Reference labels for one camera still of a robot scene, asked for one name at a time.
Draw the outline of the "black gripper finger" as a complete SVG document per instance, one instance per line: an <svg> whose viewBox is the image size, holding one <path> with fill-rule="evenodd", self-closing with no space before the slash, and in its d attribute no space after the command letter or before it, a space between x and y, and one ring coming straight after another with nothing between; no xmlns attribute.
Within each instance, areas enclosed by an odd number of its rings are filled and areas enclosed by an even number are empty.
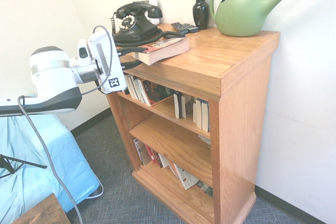
<svg viewBox="0 0 336 224"><path fill-rule="evenodd" d="M123 48L117 49L117 53L118 53L118 56L121 57L121 56L130 54L132 52L144 52L146 50L148 50L147 47L123 47Z"/></svg>
<svg viewBox="0 0 336 224"><path fill-rule="evenodd" d="M135 60L135 61L130 61L130 62L122 62L121 63L121 68L122 68L122 71L125 71L125 70L135 68L135 67L139 66L140 64L142 64L142 61L140 61L140 60Z"/></svg>

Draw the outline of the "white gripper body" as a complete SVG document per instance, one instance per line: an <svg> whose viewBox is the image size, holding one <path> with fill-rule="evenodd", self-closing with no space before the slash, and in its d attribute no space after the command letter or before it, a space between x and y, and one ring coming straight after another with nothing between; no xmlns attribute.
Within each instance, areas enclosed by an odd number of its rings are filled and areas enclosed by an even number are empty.
<svg viewBox="0 0 336 224"><path fill-rule="evenodd" d="M110 31L96 31L88 39L91 57L96 61L98 81L104 93L122 91L127 87L118 53Z"/></svg>

